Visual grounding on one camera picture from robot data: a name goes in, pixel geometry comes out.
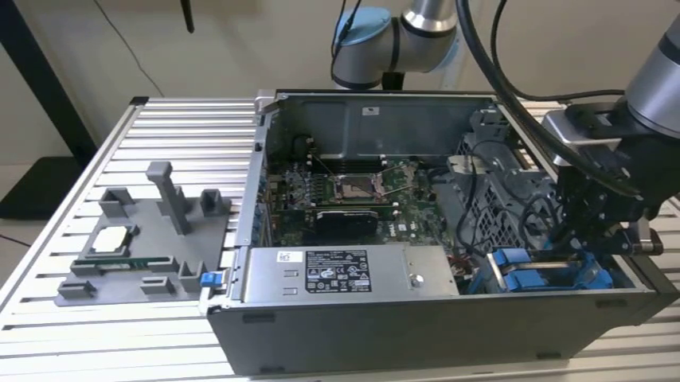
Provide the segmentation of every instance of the black cable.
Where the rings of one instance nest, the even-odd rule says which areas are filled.
[[[294,137],[290,139],[290,158],[292,159],[296,159],[296,142],[298,141],[298,139],[301,139],[302,137],[305,137],[306,139],[310,139],[312,138],[312,135],[309,134],[296,134]]]
[[[476,145],[472,147],[471,149],[471,154],[473,154],[484,163],[488,167],[496,167],[493,166],[493,163],[489,163],[489,161],[487,160],[487,158],[481,157],[477,153],[476,153],[476,149],[480,145],[485,144],[485,143],[495,143],[497,145],[503,145],[507,149],[509,149],[511,147],[508,147],[507,143],[505,142],[501,142],[501,141],[495,141],[493,139],[485,139],[484,141],[479,141],[476,143]],[[511,197],[516,200],[516,202],[524,207],[527,205],[527,202],[525,200],[529,198],[529,196],[527,197],[520,197],[515,191],[512,191],[512,188],[508,187],[508,184],[507,184],[507,180],[504,177],[499,177],[499,183],[501,184],[501,187],[503,189],[505,190],[507,194],[511,195]]]
[[[563,157],[563,159],[588,177],[598,181],[604,187],[616,193],[635,197],[640,191],[628,181],[620,181],[603,169],[584,159],[563,142],[553,136],[553,134],[541,126],[537,120],[532,117],[512,90],[508,87],[507,81],[499,75],[496,66],[491,62],[489,56],[481,44],[480,35],[477,34],[476,25],[472,19],[469,0],[456,0],[456,9],[459,12],[460,28],[464,34],[465,42],[471,49],[471,53],[480,65],[480,69],[485,74],[489,84],[493,87],[499,100],[505,104],[507,109],[515,120],[524,126],[529,139],[535,141],[539,146],[544,146],[553,154]]]
[[[468,190],[468,199],[465,201],[465,210],[464,210],[464,213],[460,215],[459,224],[456,225],[455,234],[456,234],[456,240],[464,246],[465,250],[472,255],[484,256],[485,254],[481,253],[481,251],[476,248],[476,246],[472,243],[468,243],[463,237],[463,227],[464,227],[465,220],[468,219],[468,215],[471,214],[472,205],[473,205],[473,201],[475,201],[476,193],[477,193],[477,166],[476,166],[476,161],[472,160],[471,155],[468,156],[468,158],[471,159],[471,167],[472,167],[471,188]]]
[[[345,7],[348,0],[342,0],[342,7],[340,8],[338,20],[336,21],[336,27],[333,29],[333,41],[330,42],[330,56],[336,57],[336,40],[338,38],[338,27],[341,26],[342,14],[345,13]]]
[[[511,80],[507,77],[507,74],[503,72],[501,68],[501,60],[499,59],[499,51],[497,51],[497,42],[499,42],[499,24],[501,23],[501,15],[503,10],[507,7],[508,0],[501,0],[499,3],[499,7],[496,8],[496,15],[493,17],[493,24],[491,26],[491,59],[493,60],[493,65],[499,70],[499,74],[503,76],[505,81],[508,82],[509,88],[524,99],[531,101],[569,101],[571,99],[579,98],[589,98],[599,96],[623,96],[626,92],[619,89],[606,89],[606,90],[595,90],[592,92],[579,92],[571,94],[557,94],[557,95],[531,95],[523,92],[517,87],[512,84]]]
[[[471,242],[472,242],[472,245],[476,246],[476,239],[477,239],[477,232],[480,231],[480,223],[481,223],[481,217],[485,215],[485,212],[487,210],[489,209],[501,209],[501,206],[500,205],[487,205],[481,210],[480,210],[480,215],[476,216],[476,226],[473,228],[473,232],[472,232],[472,239],[471,239]]]
[[[11,242],[14,242],[14,243],[16,243],[19,245],[23,245],[24,247],[31,247],[31,244],[28,244],[27,242],[24,242],[22,240],[18,240],[18,239],[15,239],[15,238],[12,238],[10,236],[6,236],[2,233],[0,233],[0,238],[3,238],[3,239],[8,240],[8,241],[11,241]]]
[[[435,178],[436,177],[441,177],[443,175],[447,175],[448,173],[451,173],[451,170],[449,170],[449,167],[448,166],[441,166],[441,167],[435,167],[432,168],[429,171],[428,171],[428,175],[427,175],[427,178],[428,178],[428,182],[431,184],[440,184]]]
[[[342,14],[345,12],[346,0],[344,0],[344,2],[342,2],[342,11],[340,12],[338,21],[336,22],[336,29],[333,31],[336,47],[330,51],[330,56],[332,56],[330,78],[333,78],[333,67],[336,66],[336,59],[338,58],[338,54],[341,54],[341,50],[342,50],[342,41],[345,41],[345,39],[348,38],[348,34],[350,34],[352,26],[354,25],[354,17],[357,15],[357,10],[360,10],[361,1],[362,0],[357,0],[357,4],[354,4],[354,9],[352,10],[352,14],[348,17],[348,20],[345,21],[345,24],[342,25],[342,29],[340,30],[340,33],[338,33],[338,26],[341,24]]]
[[[545,218],[541,217],[541,215],[536,211],[532,210],[533,205],[536,204],[537,201],[545,202],[545,205],[548,206],[548,212],[551,213],[551,218],[553,219],[553,224],[549,224],[548,221],[545,220]],[[536,217],[539,217],[539,219],[541,219],[543,224],[547,226],[547,229],[549,231],[552,230],[553,226],[559,223],[557,210],[553,206],[553,203],[551,202],[551,199],[548,199],[548,197],[540,193],[535,194],[532,196],[532,198],[529,199],[529,201],[527,202],[527,206],[521,210],[520,221],[517,223],[517,225],[519,225],[517,231],[520,232],[520,239],[521,239],[521,241],[524,241],[527,247],[531,246],[529,239],[527,238],[527,223],[528,223],[531,215],[536,215]]]
[[[97,5],[97,8],[99,8],[99,11],[102,12],[102,15],[105,16],[107,22],[109,22],[109,25],[113,27],[114,31],[117,32],[117,35],[121,37],[121,40],[123,41],[123,44],[126,45],[127,47],[127,50],[130,51],[130,54],[133,55],[133,59],[135,60],[135,62],[138,63],[138,68],[139,68],[139,71],[142,72],[142,74],[147,77],[147,80],[149,82],[151,82],[151,85],[157,88],[157,90],[159,91],[159,94],[162,97],[165,97],[166,95],[163,94],[163,92],[161,91],[161,88],[159,86],[157,85],[155,81],[153,80],[151,76],[149,75],[147,71],[145,70],[143,66],[142,66],[142,63],[139,62],[139,59],[138,59],[138,55],[135,54],[135,51],[133,50],[133,47],[130,46],[130,44],[127,43],[127,40],[126,40],[126,37],[123,37],[122,33],[121,33],[121,30],[118,30],[117,26],[114,25],[111,19],[109,18],[109,15],[107,15],[107,12],[105,11],[105,8],[102,7],[102,4],[99,3],[99,0],[93,0],[95,2],[95,5]]]

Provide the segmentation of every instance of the robotic arm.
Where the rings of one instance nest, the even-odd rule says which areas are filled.
[[[431,72],[453,59],[457,44],[452,0],[414,0],[401,17],[361,7],[344,13],[336,30],[332,76],[353,90],[381,84],[388,72]]]
[[[555,155],[564,220],[551,234],[552,250],[662,254],[648,220],[680,192],[680,17],[619,102],[553,111],[541,127],[481,47],[468,0],[456,1],[465,41],[499,98],[536,146]]]

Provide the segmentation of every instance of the gray plastic post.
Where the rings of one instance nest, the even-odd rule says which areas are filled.
[[[185,261],[179,268],[179,282],[187,292],[201,292],[201,276],[207,272],[205,263],[201,261],[195,273],[190,269],[189,263]]]
[[[174,293],[174,285],[169,279],[169,276],[165,277],[145,277],[142,278],[142,284],[139,284],[145,294],[173,294]]]
[[[218,189],[203,190],[201,193],[199,204],[203,216],[222,216],[229,213],[225,201],[222,200],[222,193]]]
[[[105,212],[105,215],[111,218],[127,217],[123,205],[134,204],[135,201],[133,200],[126,187],[107,189],[102,195],[102,199],[99,200],[102,211]]]
[[[64,298],[90,298],[93,297],[97,288],[93,286],[90,281],[83,283],[63,282],[56,291]]]
[[[185,201],[175,190],[170,174],[173,165],[170,162],[151,162],[147,168],[147,179],[157,185],[161,192],[161,199],[165,204],[165,211],[173,221],[174,230],[178,235],[186,235],[191,231],[191,225],[185,215]]]

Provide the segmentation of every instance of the gray metal chassis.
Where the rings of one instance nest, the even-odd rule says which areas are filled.
[[[286,137],[301,133],[314,136],[322,158],[443,156],[452,144],[464,141],[476,111],[496,106],[489,96],[289,93],[280,97],[281,110],[264,120],[269,141],[261,142],[264,150],[253,163],[266,161],[265,153],[289,152],[282,147]],[[249,193],[257,194],[261,168],[252,167],[257,172],[249,174],[246,199]],[[243,205],[242,214],[252,214],[254,208],[254,203]],[[237,241],[247,243],[250,235],[250,226],[239,225]],[[366,250],[369,263],[378,256],[380,248],[353,248]],[[652,261],[638,259],[642,264],[624,265],[638,281],[626,289],[437,294],[416,299],[406,293],[377,298],[378,280],[370,300],[362,294],[325,294],[318,299],[281,291],[258,299],[252,290],[262,289],[264,283],[288,290],[300,282],[284,276],[285,270],[272,275],[273,265],[252,256],[254,251],[243,247],[229,297],[207,302],[210,325],[237,372],[246,375],[567,360],[610,329],[640,325],[679,296]],[[386,283],[382,286],[394,290]],[[304,289],[300,293],[308,296]]]

